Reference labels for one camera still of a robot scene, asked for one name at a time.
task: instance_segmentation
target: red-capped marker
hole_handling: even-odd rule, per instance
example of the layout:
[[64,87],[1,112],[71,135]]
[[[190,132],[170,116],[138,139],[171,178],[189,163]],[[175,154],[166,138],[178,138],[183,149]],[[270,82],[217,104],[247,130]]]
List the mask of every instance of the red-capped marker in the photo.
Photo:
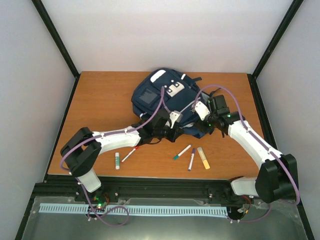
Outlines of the red-capped marker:
[[129,152],[129,154],[127,156],[125,156],[124,159],[121,160],[121,162],[123,163],[135,150],[137,150],[139,148],[139,146],[135,146],[134,149],[132,149],[131,152]]

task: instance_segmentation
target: white panel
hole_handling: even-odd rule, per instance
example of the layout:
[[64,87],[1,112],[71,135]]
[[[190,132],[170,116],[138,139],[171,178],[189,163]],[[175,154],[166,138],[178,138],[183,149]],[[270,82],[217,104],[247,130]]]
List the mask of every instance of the white panel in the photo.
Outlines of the white panel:
[[0,33],[0,239],[12,240],[74,80],[32,1],[0,1]]
[[292,0],[44,0],[81,71],[252,73]]
[[298,163],[302,202],[320,239],[320,2],[304,1],[258,78],[279,150]]

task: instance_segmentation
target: black metal frame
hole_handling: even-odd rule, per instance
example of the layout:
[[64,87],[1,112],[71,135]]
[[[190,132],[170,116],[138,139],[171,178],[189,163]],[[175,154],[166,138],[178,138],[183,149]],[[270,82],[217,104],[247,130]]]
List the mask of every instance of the black metal frame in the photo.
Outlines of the black metal frame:
[[[48,168],[53,158],[54,151],[56,149],[64,122],[66,120],[70,104],[72,102],[80,74],[78,73],[68,51],[62,42],[54,24],[52,23],[43,3],[41,0],[32,0],[35,8],[41,16],[44,24],[50,32],[53,40],[55,41],[58,49],[60,50],[66,64],[70,68],[75,81],[72,88],[72,92],[64,112],[62,123],[52,150],[52,154],[49,160]],[[257,114],[260,120],[264,139],[273,147],[277,147],[275,138],[273,136],[271,126],[267,117],[267,113],[259,92],[257,85],[257,78],[268,61],[273,50],[280,41],[282,35],[293,19],[295,13],[299,9],[303,0],[293,0],[290,8],[284,16],[281,24],[275,32],[273,38],[270,41],[267,49],[265,50],[261,60],[259,61],[253,74],[248,74],[248,81],[251,87],[252,96],[256,106]],[[34,203],[34,199],[37,196],[74,196],[79,186],[77,181],[72,176],[65,175],[48,175],[48,168],[45,173],[43,183],[36,183],[28,202],[25,214],[21,221],[19,230],[16,235],[16,240],[22,238],[25,227],[28,222],[28,218]],[[110,187],[109,191],[114,200],[117,198],[190,198],[190,199],[207,199],[210,203],[219,203],[223,206],[233,206],[230,202],[225,202],[221,199],[221,191],[226,189],[228,181],[226,180],[186,180],[186,179],[155,179],[155,178],[121,178],[121,177],[101,177],[103,185]],[[310,228],[304,207],[302,203],[298,205],[298,211],[306,231],[309,240],[315,239]]]

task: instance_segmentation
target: marker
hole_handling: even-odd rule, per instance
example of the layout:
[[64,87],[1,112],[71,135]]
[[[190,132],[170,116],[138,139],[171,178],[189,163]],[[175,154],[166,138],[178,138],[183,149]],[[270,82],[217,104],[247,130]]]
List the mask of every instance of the marker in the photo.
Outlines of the marker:
[[139,148],[139,146],[134,147],[134,149],[132,149],[131,152],[129,152],[129,154],[127,156],[125,156],[124,159],[121,160],[121,162],[123,163],[135,150],[137,150]]
[[189,144],[188,146],[186,146],[186,148],[185,149],[183,149],[178,155],[176,155],[173,159],[174,160],[177,160],[178,159],[178,157],[180,157],[182,154],[184,154],[189,148],[191,148],[191,145],[192,144]]
[[192,163],[194,162],[195,153],[196,153],[196,149],[193,148],[192,149],[192,153],[191,153],[191,159],[190,159],[189,167],[188,167],[188,171],[189,172],[191,171]]
[[118,152],[115,153],[115,169],[120,169],[120,156]]
[[205,169],[209,169],[210,166],[209,166],[208,160],[206,158],[206,155],[205,155],[204,151],[202,150],[202,147],[198,147],[197,149],[198,149],[200,158],[201,158],[201,160],[203,162],[204,168]]

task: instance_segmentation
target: black corner post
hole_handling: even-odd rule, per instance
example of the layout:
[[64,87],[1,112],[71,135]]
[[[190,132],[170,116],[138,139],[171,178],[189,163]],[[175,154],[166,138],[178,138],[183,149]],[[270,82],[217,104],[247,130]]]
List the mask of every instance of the black corner post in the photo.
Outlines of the black corner post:
[[270,58],[272,52],[276,48],[278,42],[280,41],[282,35],[285,33],[286,29],[288,28],[291,20],[294,18],[296,12],[298,11],[300,5],[303,3],[304,0],[293,0],[291,3],[288,11],[284,15],[282,22],[280,23],[278,29],[276,30],[275,34],[273,35],[268,47],[266,48],[265,52],[263,53],[258,65],[256,66],[252,77],[256,80],[261,73],[262,69],[266,65],[268,59]]
[[72,75],[74,78],[78,78],[80,76],[74,62],[72,61],[64,43],[62,42],[61,37],[59,36],[59,33],[57,32],[57,29],[55,28],[53,22],[51,21],[51,18],[42,3],[41,0],[32,0],[33,5],[35,6],[36,10],[38,11],[40,17],[42,18],[42,21],[44,22],[46,28],[48,29],[49,33],[51,34],[51,37],[53,38],[56,46],[58,47],[60,53],[62,54],[66,64],[68,65]]

